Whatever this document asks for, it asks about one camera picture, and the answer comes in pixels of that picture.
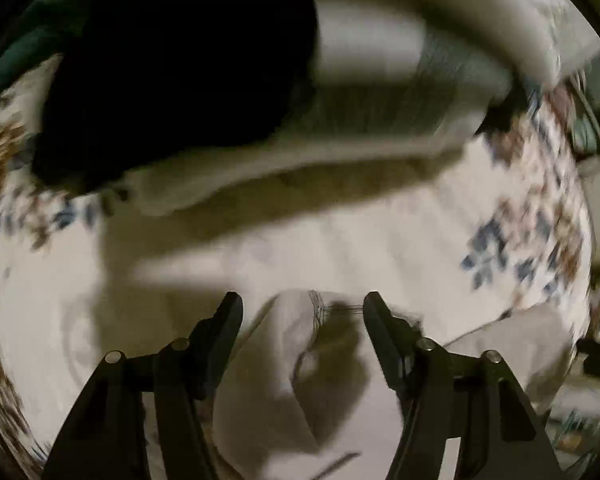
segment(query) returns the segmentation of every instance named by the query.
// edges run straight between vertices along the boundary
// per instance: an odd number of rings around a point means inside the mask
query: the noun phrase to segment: bed
[[[445,153],[277,169],[151,216],[161,179],[70,197],[30,176],[60,61],[0,94],[0,444],[30,478],[105,352],[158,351],[228,290],[245,335],[293,290],[378,290],[440,344],[538,304],[571,345],[587,331],[592,230],[563,86],[528,86],[508,127]]]

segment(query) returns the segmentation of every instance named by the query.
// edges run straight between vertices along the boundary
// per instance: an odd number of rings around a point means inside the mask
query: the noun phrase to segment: cloth fold
[[[315,35],[313,0],[93,0],[32,170],[85,193],[188,148],[265,139],[307,79]]]
[[[600,52],[600,38],[569,0],[419,0],[552,88]]]
[[[391,309],[412,324],[422,319]],[[548,406],[572,347],[557,309],[539,304],[446,348],[471,356],[498,350],[532,402]],[[300,471],[303,478],[384,478],[401,433],[362,297],[280,294],[229,364],[214,402],[214,445],[245,480],[297,479]]]
[[[586,332],[590,219],[548,96],[461,156],[303,168],[148,218],[123,189],[69,197],[31,179],[29,141],[57,65],[0,99],[0,433],[23,463],[43,460],[105,352],[158,351],[228,290],[244,300],[245,330],[281,291],[315,289],[378,290],[441,344],[545,301],[574,340]],[[32,362],[46,363],[44,381]],[[327,428],[306,409],[317,446],[366,391]]]
[[[64,52],[81,35],[87,11],[88,0],[32,4],[0,56],[0,94],[27,70]]]
[[[403,1],[315,4],[311,97],[264,142],[196,149],[128,172],[144,213],[165,215],[301,166],[459,149],[511,88],[509,66]]]

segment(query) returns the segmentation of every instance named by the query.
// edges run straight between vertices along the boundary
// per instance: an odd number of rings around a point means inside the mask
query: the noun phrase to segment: floral pattern
[[[0,99],[0,248],[17,242],[23,249],[18,254],[45,254],[71,232],[93,235],[94,244],[99,243],[97,233],[120,212],[120,203],[129,200],[129,191],[120,187],[78,197],[44,190],[28,173],[33,128],[25,126],[30,118],[20,116],[25,107],[18,106],[19,93],[26,93],[36,80],[50,78],[57,63],[58,58],[43,63],[35,75],[26,74],[18,81],[19,89],[10,89]],[[522,308],[525,295],[534,288],[544,300],[559,301],[568,295],[578,270],[588,265],[583,261],[587,251],[582,250],[587,235],[582,223],[586,212],[581,213],[586,206],[570,150],[560,134],[567,120],[555,111],[557,105],[549,97],[536,94],[531,102],[528,113],[513,117],[508,132],[488,132],[476,139],[486,171],[491,169],[491,156],[493,171],[504,171],[512,182],[521,182],[524,193],[513,196],[503,191],[496,202],[488,202],[486,214],[477,221],[477,214],[471,217],[462,234],[455,237],[452,252],[444,253],[445,263],[450,262],[458,272],[458,286],[464,286],[466,279],[470,295],[483,294],[503,280],[514,283],[510,304],[502,305],[495,317]],[[427,173],[426,164],[414,168],[421,169],[423,180],[435,181],[436,175]],[[297,176],[280,177],[290,182],[294,178]],[[0,265],[6,259],[0,251]],[[0,277],[9,272],[9,267],[0,266]],[[0,358],[0,444],[35,479],[50,442],[36,441],[24,413]]]
[[[521,200],[501,197],[493,217],[469,240],[461,262],[475,290],[511,273],[518,283],[512,307],[537,280],[547,299],[567,292],[581,265],[584,239],[584,196],[564,135],[573,124],[573,98],[560,87],[530,102],[529,113],[515,117],[508,132],[484,136],[494,163],[523,175],[526,193]],[[553,133],[546,120],[558,126]]]

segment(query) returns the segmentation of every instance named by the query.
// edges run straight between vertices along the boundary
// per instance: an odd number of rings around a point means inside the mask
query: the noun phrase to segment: bedding
[[[569,0],[421,0],[547,88],[600,53],[600,38]]]
[[[265,139],[308,85],[316,36],[314,0],[93,0],[49,90],[32,170],[89,192],[187,148]],[[194,128],[182,128],[188,108]],[[160,142],[138,140],[157,131]]]
[[[362,297],[284,292],[237,352],[216,392],[213,443],[243,478],[294,479],[298,471],[307,478],[328,471],[330,480],[386,477],[402,413],[366,332],[362,304]],[[446,348],[474,357],[497,348],[544,413],[572,345],[555,305],[543,303]]]
[[[456,153],[270,174],[152,218],[124,187],[71,198],[31,179],[58,62],[0,96],[0,442],[31,478],[104,352],[157,351],[227,290],[245,333],[291,289],[378,290],[441,344],[538,303],[572,341],[586,332],[571,101],[533,91],[506,131]]]
[[[307,165],[459,149],[514,87],[506,63],[405,1],[315,0],[315,7],[308,102],[264,142],[189,150],[129,171],[144,213],[170,214],[231,184]]]

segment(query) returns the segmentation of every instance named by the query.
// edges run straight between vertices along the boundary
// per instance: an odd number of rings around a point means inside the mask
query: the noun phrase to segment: white fabric
[[[569,0],[423,1],[550,87],[600,52],[600,38]]]
[[[347,85],[366,84],[365,93],[340,102],[354,120],[339,124],[322,111],[318,88],[308,126],[292,118],[265,142],[238,148],[191,150],[147,168],[129,171],[126,181],[134,201],[144,214],[161,216],[200,202],[223,187],[245,180],[288,171],[309,164],[354,162],[375,158],[434,156],[462,146],[482,123],[490,104],[502,101],[510,88],[507,68],[491,60],[478,48],[465,46],[449,36],[448,45],[425,51],[427,23],[401,0],[315,0],[318,15],[314,79],[318,86],[347,92]],[[417,78],[424,56],[451,60],[442,62],[442,73],[424,79],[447,86],[452,98],[447,107],[443,96],[440,117],[430,121],[430,130],[411,133],[394,108],[384,104],[386,85],[407,85]],[[476,76],[474,84],[462,86],[458,73]],[[404,107],[423,108],[400,94]],[[374,117],[387,116],[392,124],[374,127]]]
[[[362,303],[362,297],[285,292],[229,365],[214,403],[213,441],[245,480],[292,480],[299,471],[330,480],[386,476],[402,415],[366,332]],[[548,304],[447,347],[475,357],[498,350],[545,407],[562,384],[571,348],[570,332]]]
[[[14,85],[9,104],[0,105],[0,123],[20,117],[35,131],[56,65],[57,59],[46,62]],[[107,218],[94,206],[97,197],[83,196],[72,201],[71,221],[58,227],[64,198],[38,196],[26,170],[7,173],[0,202],[0,359],[33,437],[50,446],[105,352],[159,350],[208,317],[228,290],[244,299],[245,330],[284,290],[361,297],[378,290],[387,303],[421,317],[441,344],[512,307],[544,301],[552,273],[539,266],[533,283],[516,277],[514,264],[535,255],[538,240],[520,241],[518,229],[527,227],[515,218],[503,224],[512,243],[506,271],[493,267],[491,242],[475,255],[484,257],[476,267],[465,270],[461,262],[503,197],[516,216],[530,186],[556,171],[582,250],[573,282],[554,299],[564,325],[580,336],[589,319],[589,217],[546,105],[540,116],[562,158],[543,152],[546,141],[529,133],[520,160],[507,169],[494,164],[477,137],[456,157],[305,168],[225,189],[162,218],[143,216],[129,202],[114,202]],[[561,193],[553,189],[551,200]],[[476,289],[486,265],[493,282]]]

